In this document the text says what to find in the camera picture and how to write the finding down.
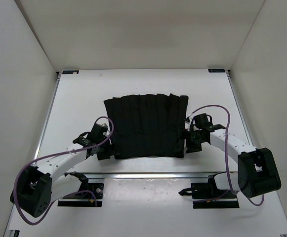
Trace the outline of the black pleated skirt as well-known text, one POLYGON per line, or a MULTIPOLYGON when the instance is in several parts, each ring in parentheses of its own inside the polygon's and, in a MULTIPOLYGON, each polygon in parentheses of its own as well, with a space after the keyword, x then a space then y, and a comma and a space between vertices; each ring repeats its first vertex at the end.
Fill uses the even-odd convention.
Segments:
POLYGON ((183 158, 179 130, 185 129, 189 97, 145 94, 113 97, 104 101, 112 120, 115 159, 141 157, 183 158))

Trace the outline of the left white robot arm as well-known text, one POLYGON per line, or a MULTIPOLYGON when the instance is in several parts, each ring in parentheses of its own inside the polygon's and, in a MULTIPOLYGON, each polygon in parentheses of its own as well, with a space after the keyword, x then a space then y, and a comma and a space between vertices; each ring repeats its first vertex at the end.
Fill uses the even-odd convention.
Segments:
POLYGON ((18 173, 10 195, 10 202, 18 213, 38 218, 45 215, 56 200, 65 196, 90 197, 95 201, 94 190, 88 187, 88 178, 73 168, 91 156, 110 157, 113 131, 111 121, 96 122, 91 131, 80 134, 65 151, 25 165, 18 173))

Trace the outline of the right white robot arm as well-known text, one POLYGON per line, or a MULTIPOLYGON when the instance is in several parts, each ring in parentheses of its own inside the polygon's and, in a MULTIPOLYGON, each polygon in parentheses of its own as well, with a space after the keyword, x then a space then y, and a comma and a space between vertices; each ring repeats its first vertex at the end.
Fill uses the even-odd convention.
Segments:
POLYGON ((237 163, 237 171, 226 170, 210 175, 206 183, 198 188, 193 185, 180 192, 180 195, 206 193, 217 198, 223 193, 236 195, 241 192, 247 198, 264 195, 281 188, 281 180, 272 152, 268 148, 257 148, 227 132, 220 124, 213 124, 212 117, 200 114, 184 130, 186 152, 202 150, 202 144, 208 143, 220 149, 227 161, 231 158, 237 163))

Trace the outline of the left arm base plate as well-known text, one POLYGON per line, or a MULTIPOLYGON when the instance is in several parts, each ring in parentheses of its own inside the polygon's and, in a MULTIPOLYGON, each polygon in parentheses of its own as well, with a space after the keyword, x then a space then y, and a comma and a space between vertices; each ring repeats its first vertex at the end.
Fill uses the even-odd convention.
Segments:
POLYGON ((84 192, 70 194, 58 200, 59 207, 102 207, 104 194, 104 179, 90 179, 87 190, 93 194, 84 192))

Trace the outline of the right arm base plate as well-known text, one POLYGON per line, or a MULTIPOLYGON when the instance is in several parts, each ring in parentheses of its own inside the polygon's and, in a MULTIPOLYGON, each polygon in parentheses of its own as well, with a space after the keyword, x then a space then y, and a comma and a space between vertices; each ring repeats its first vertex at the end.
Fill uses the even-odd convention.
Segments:
POLYGON ((180 196, 192 197, 194 209, 237 209, 238 198, 230 190, 219 190, 214 184, 191 183, 189 188, 178 192, 180 196))

